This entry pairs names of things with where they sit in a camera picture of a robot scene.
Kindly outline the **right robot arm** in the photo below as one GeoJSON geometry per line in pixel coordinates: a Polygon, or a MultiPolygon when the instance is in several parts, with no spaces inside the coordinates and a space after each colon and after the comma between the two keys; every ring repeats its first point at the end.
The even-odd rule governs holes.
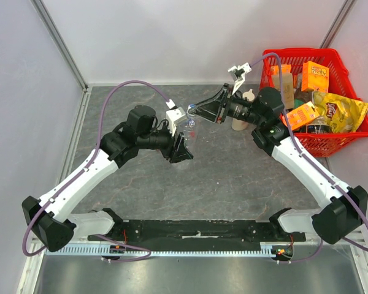
{"type": "Polygon", "coordinates": [[[366,215],[368,193],[361,187],[351,187],[334,176],[300,143],[291,137],[280,119],[284,109],[281,94],[265,87],[252,101],[223,85],[213,97],[189,107],[191,115],[221,124],[227,117],[254,124],[251,135],[257,147],[284,165],[311,193],[318,209],[286,208],[275,214],[269,225],[270,237],[283,241],[293,232],[315,233],[324,242],[335,244],[360,227],[366,215]]]}

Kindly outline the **clear Pocari Sweat bottle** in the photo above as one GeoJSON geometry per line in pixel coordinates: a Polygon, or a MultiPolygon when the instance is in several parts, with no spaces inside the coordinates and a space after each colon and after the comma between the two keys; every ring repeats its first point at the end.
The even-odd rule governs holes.
{"type": "Polygon", "coordinates": [[[187,121],[184,124],[183,134],[188,149],[193,149],[199,133],[200,119],[187,110],[187,121]]]}

